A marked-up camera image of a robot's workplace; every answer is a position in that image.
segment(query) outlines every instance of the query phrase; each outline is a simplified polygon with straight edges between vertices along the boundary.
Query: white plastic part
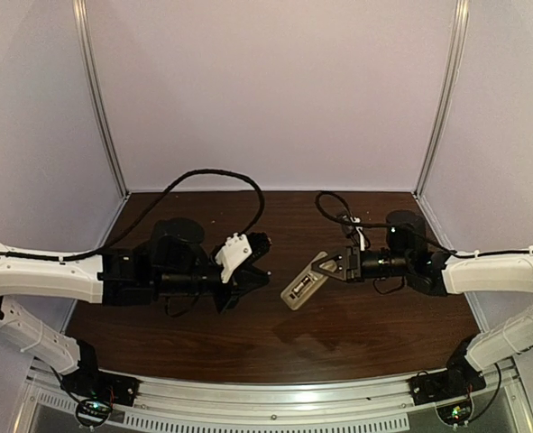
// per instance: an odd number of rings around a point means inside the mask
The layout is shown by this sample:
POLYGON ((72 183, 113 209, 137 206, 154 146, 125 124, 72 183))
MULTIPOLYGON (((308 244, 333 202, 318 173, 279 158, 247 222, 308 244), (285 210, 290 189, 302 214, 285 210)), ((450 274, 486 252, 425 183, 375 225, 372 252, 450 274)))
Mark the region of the white plastic part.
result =
POLYGON ((476 336, 466 351, 466 360, 482 371, 512 355, 533 347, 533 305, 489 332, 476 336))
POLYGON ((78 369, 79 346, 74 338, 54 331, 12 297, 2 300, 2 312, 0 334, 22 352, 36 356, 60 374, 78 369))
MULTIPOLYGON (((73 254, 22 250, 0 244, 0 252, 4 251, 56 257, 73 254)), ((53 296, 101 304, 104 286, 102 281, 97 279, 97 275, 102 270, 101 255, 64 263, 0 255, 0 296, 53 296)))
POLYGON ((222 282, 229 282, 236 268, 250 257, 251 254, 252 247, 246 235, 234 233, 233 236, 228 237, 224 246, 216 254, 216 263, 224 268, 221 273, 222 282))
POLYGON ((533 293, 533 253, 477 256, 473 259, 451 257, 446 261, 442 274, 446 291, 452 294, 468 291, 533 293))
MULTIPOLYGON (((357 218, 356 216, 351 216, 350 220, 353 223, 360 223, 361 219, 357 218)), ((356 233, 358 233, 358 241, 360 244, 360 251, 364 251, 366 248, 366 242, 364 241, 364 235, 363 235, 363 228, 362 227, 355 227, 356 233)))

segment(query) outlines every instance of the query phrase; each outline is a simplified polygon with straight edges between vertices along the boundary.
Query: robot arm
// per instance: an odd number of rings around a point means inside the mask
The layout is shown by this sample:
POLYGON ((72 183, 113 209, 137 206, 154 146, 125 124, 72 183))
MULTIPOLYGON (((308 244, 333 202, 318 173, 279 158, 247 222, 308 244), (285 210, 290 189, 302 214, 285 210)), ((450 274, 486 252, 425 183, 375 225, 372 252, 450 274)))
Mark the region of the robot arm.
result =
MULTIPOLYGON (((348 226, 354 221, 351 218, 348 226)), ((292 309, 309 298, 327 278, 344 282, 401 277, 412 289, 429 296, 469 291, 522 291, 533 294, 533 246, 498 253, 431 252, 426 223, 409 211, 386 219, 389 248, 364 250, 346 246, 314 260, 281 296, 292 309)), ((410 381, 416 404, 446 400, 485 387, 480 372, 533 347, 533 305, 496 328, 470 337, 457 347, 440 373, 410 381)))
POLYGON ((212 296, 218 312, 269 282, 253 266, 270 250, 264 233, 234 234, 216 254, 201 247, 204 230, 186 218, 159 221, 151 239, 134 249, 110 249, 80 260, 72 253, 21 250, 0 244, 0 335, 62 376, 77 395, 132 405, 138 381, 100 372, 94 348, 63 336, 11 295, 55 296, 114 306, 144 305, 160 297, 212 296))

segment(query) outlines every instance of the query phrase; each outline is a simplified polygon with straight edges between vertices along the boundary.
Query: black cable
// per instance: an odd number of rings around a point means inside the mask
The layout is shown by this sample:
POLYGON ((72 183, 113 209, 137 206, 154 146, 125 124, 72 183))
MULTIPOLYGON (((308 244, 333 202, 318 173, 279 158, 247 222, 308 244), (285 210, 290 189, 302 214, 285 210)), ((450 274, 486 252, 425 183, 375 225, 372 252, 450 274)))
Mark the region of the black cable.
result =
POLYGON ((379 288, 378 288, 378 285, 376 284, 378 281, 381 281, 380 278, 375 278, 373 281, 372 281, 372 286, 374 287, 374 289, 376 290, 376 292, 379 294, 379 295, 390 295, 391 293, 394 293, 395 291, 399 291, 399 290, 402 290, 406 287, 407 283, 406 283, 406 280, 404 279, 404 277, 401 277, 400 278, 400 285, 395 287, 394 289, 389 289, 389 290, 386 290, 386 291, 381 291, 379 288))
POLYGON ((170 298, 166 299, 166 307, 164 309, 166 312, 166 316, 170 316, 171 318, 181 318, 185 314, 189 313, 192 309, 194 309, 194 307, 198 304, 198 301, 200 300, 200 296, 202 296, 201 291, 198 292, 196 297, 192 300, 192 302, 190 302, 190 305, 188 305, 187 308, 176 313, 170 313, 170 298))
MULTIPOLYGON (((122 231, 122 233, 114 237, 112 240, 96 248, 95 250, 91 250, 85 253, 66 255, 64 257, 61 257, 61 260, 63 262, 75 262, 78 260, 84 260, 89 257, 93 257, 94 255, 98 255, 108 248, 111 248, 112 246, 114 246, 115 244, 117 244, 118 242, 126 238, 143 221, 143 219, 146 218, 146 216, 158 205, 158 203, 160 203, 164 198, 166 198, 166 196, 168 196, 168 194, 170 194, 172 190, 175 189, 180 183, 182 183, 184 180, 191 178, 193 176, 200 176, 200 175, 205 175, 205 174, 214 174, 216 176, 224 176, 227 178, 239 179, 247 183, 248 185, 250 185, 254 189, 254 191, 256 191, 256 195, 258 197, 258 202, 259 202, 258 210, 256 211, 256 214, 254 215, 250 223, 248 223, 248 225, 238 233, 245 234, 246 232, 248 232, 248 230, 250 230, 258 222, 258 220, 262 216, 262 213, 264 212, 264 207, 265 207, 264 194, 262 193, 262 190, 260 189, 258 184, 252 178, 244 174, 236 173, 234 171, 220 170, 220 169, 191 170, 191 171, 188 171, 182 174, 180 177, 175 179, 170 185, 168 185, 168 187, 166 187, 166 189, 163 190, 158 195, 158 197, 155 198, 142 211, 142 213, 125 230, 122 231)), ((18 259, 44 260, 44 261, 49 261, 49 262, 60 261, 60 258, 55 255, 30 254, 30 253, 19 253, 19 252, 11 252, 11 251, 1 252, 0 255, 3 255, 6 257, 15 257, 18 259)))
MULTIPOLYGON (((346 198, 342 197, 341 195, 333 192, 333 191, 322 191, 322 194, 325 196, 329 196, 332 198, 335 198, 342 204, 342 206, 345 208, 346 214, 351 218, 351 221, 354 219, 354 215, 352 211, 350 210, 350 205, 348 204, 348 201, 346 201, 346 198)), ((372 243, 371 240, 368 238, 365 232, 362 232, 363 239, 364 239, 364 248, 371 248, 372 243)), ((358 239, 356 239, 355 234, 351 234, 347 236, 348 239, 350 239, 356 246, 360 245, 360 242, 358 239)))
POLYGON ((486 413, 486 411, 491 407, 491 405, 494 403, 494 401, 496 400, 497 398, 497 395, 499 395, 499 391, 501 390, 501 384, 502 384, 502 373, 501 373, 501 368, 499 367, 498 364, 495 364, 494 367, 497 369, 497 373, 499 374, 499 382, 497 383, 497 389, 494 390, 494 394, 492 395, 491 399, 489 400, 489 402, 487 403, 487 405, 484 407, 483 410, 481 410, 477 415, 475 415, 474 417, 470 418, 468 420, 469 423, 473 422, 473 421, 476 421, 478 420, 482 415, 484 415, 486 413))
POLYGON ((81 404, 81 400, 78 399, 78 397, 76 397, 74 394, 72 394, 70 391, 68 391, 68 390, 66 389, 66 387, 64 386, 63 381, 61 380, 61 376, 60 376, 60 374, 59 374, 58 372, 56 372, 56 370, 55 370, 53 367, 50 367, 50 368, 51 368, 51 370, 53 371, 53 375, 56 376, 56 379, 58 379, 58 382, 60 383, 60 388, 61 388, 63 391, 65 391, 65 392, 68 394, 68 396, 69 396, 73 401, 75 401, 77 404, 81 404))
POLYGON ((394 225, 394 224, 387 224, 387 223, 362 223, 362 222, 361 223, 355 223, 353 221, 346 221, 344 219, 332 216, 328 212, 326 212, 326 210, 320 204, 320 199, 322 197, 324 197, 324 196, 335 197, 335 196, 337 196, 337 194, 335 192, 332 192, 332 191, 320 191, 317 194, 317 196, 315 197, 315 199, 314 199, 314 204, 317 207, 318 212, 320 213, 320 215, 322 215, 324 218, 328 219, 329 221, 332 221, 334 223, 340 224, 341 226, 362 227, 362 228, 368 228, 368 229, 371 229, 371 228, 387 228, 387 229, 388 228, 398 228, 398 229, 402 229, 402 230, 408 230, 413 235, 419 237, 420 239, 424 240, 428 244, 431 244, 435 248, 437 248, 437 249, 439 249, 441 251, 444 251, 445 253, 449 253, 450 255, 452 255, 453 257, 455 257, 457 259, 473 259, 475 257, 486 257, 486 256, 490 256, 490 255, 531 254, 531 253, 533 253, 533 251, 531 252, 530 250, 499 250, 499 251, 487 251, 487 252, 484 252, 484 253, 479 253, 478 255, 476 255, 476 254, 459 254, 459 253, 457 253, 454 250, 450 250, 450 249, 444 247, 439 242, 437 242, 437 241, 435 241, 433 239, 430 239, 428 236, 424 236, 421 233, 413 230, 411 227, 409 227, 407 225, 394 225))

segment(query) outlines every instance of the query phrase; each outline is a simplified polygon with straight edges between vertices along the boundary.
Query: dark wooden surface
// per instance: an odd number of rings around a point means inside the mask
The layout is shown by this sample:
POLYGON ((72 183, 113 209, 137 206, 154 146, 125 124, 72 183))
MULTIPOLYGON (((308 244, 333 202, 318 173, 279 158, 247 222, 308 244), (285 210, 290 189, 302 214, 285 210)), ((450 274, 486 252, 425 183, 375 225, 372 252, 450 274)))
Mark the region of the dark wooden surface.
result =
MULTIPOLYGON (((458 342, 477 332, 462 296, 430 298, 408 288, 380 296, 368 282, 329 281, 297 312, 281 301, 280 292, 316 253, 349 242, 317 213, 314 195, 266 193, 256 229, 273 242, 258 262, 272 271, 271 284, 242 298, 236 309, 217 315, 212 300, 202 299, 186 316, 170 318, 161 301, 127 308, 79 302, 69 334, 94 345, 103 368, 200 381, 324 382, 443 366, 458 342)), ((381 222, 394 209, 418 211, 406 193, 344 196, 365 221, 381 222)), ((132 195, 113 233, 152 198, 132 195)), ((325 203, 339 210, 332 199, 325 203)), ((241 230, 255 209, 252 192, 172 194, 119 246, 147 239, 158 219, 182 216, 206 229, 208 251, 241 230)), ((373 248, 384 246, 382 230, 367 233, 373 248)), ((173 308, 184 306, 176 300, 173 308)))

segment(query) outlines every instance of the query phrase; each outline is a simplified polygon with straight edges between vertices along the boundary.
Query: white backdrop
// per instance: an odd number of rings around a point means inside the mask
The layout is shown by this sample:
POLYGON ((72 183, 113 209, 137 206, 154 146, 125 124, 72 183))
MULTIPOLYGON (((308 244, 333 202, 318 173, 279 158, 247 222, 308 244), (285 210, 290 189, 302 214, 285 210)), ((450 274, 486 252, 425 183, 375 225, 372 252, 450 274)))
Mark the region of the white backdrop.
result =
POLYGON ((102 0, 87 10, 130 190, 163 189, 198 167, 246 172, 266 189, 415 187, 454 0, 102 0))
MULTIPOLYGON (((471 3, 464 59, 426 201, 455 248, 533 244, 533 2, 471 3)), ((532 298, 478 295, 492 327, 532 298)), ((517 358, 533 408, 533 351, 517 358)))
MULTIPOLYGON (((0 242, 96 246, 120 205, 90 104, 70 0, 0 0, 0 242)), ((65 299, 24 304, 59 327, 65 299)), ((0 433, 31 358, 0 340, 0 433)))

